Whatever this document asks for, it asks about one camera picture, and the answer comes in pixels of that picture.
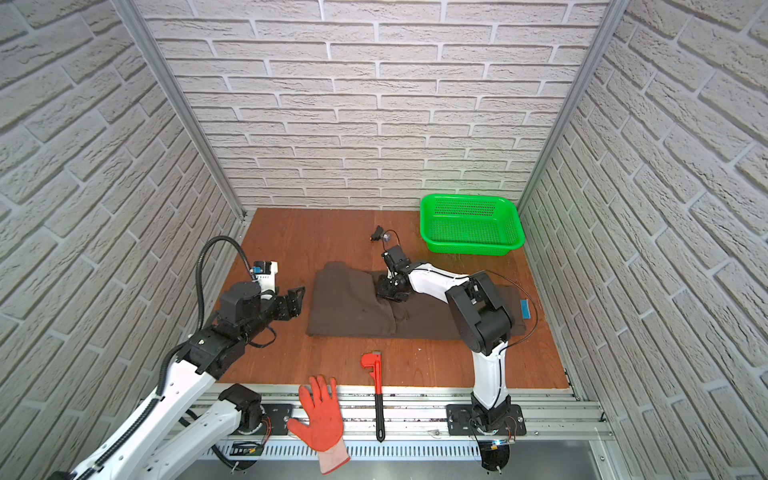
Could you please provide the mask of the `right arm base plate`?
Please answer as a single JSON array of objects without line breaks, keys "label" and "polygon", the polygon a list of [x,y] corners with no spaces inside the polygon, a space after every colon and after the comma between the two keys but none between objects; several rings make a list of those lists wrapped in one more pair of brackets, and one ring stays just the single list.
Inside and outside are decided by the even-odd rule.
[{"label": "right arm base plate", "polygon": [[491,410],[481,405],[449,404],[446,406],[450,436],[505,435],[525,436],[527,427],[522,409],[517,404],[504,403]]}]

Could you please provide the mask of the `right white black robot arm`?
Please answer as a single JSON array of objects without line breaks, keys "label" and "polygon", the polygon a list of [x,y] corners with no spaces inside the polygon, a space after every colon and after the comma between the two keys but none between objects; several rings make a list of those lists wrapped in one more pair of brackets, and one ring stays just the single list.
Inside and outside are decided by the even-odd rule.
[{"label": "right white black robot arm", "polygon": [[447,304],[465,345],[472,351],[471,417],[483,432],[501,427],[511,405],[505,355],[514,319],[485,272],[459,275],[418,262],[392,267],[376,280],[376,294],[404,302],[425,294]]}]

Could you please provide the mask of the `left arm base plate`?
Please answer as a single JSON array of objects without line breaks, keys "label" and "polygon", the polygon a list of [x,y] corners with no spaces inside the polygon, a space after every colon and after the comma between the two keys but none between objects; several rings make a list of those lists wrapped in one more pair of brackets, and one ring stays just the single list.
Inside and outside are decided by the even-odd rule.
[{"label": "left arm base plate", "polygon": [[264,438],[269,436],[287,436],[289,434],[287,421],[293,415],[293,405],[289,403],[262,404],[261,420],[258,425],[248,426],[239,433],[246,436]]}]

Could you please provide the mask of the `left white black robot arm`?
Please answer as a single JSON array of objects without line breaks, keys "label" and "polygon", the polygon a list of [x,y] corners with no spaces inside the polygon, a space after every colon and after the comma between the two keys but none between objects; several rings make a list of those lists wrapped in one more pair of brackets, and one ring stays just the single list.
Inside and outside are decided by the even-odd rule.
[{"label": "left white black robot arm", "polygon": [[164,357],[155,390],[91,455],[54,479],[175,479],[217,442],[251,433],[263,422],[261,396],[240,384],[179,433],[182,416],[244,355],[274,321],[300,316],[305,288],[280,295],[240,282],[219,298],[205,326]]}]

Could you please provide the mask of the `brown trousers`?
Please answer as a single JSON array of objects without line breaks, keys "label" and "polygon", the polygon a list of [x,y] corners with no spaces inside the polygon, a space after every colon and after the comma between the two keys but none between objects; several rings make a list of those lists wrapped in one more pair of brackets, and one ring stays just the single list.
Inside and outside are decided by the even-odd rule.
[{"label": "brown trousers", "polygon": [[458,341],[447,303],[415,293],[401,303],[376,295],[384,273],[329,262],[314,279],[306,334],[325,337]]}]

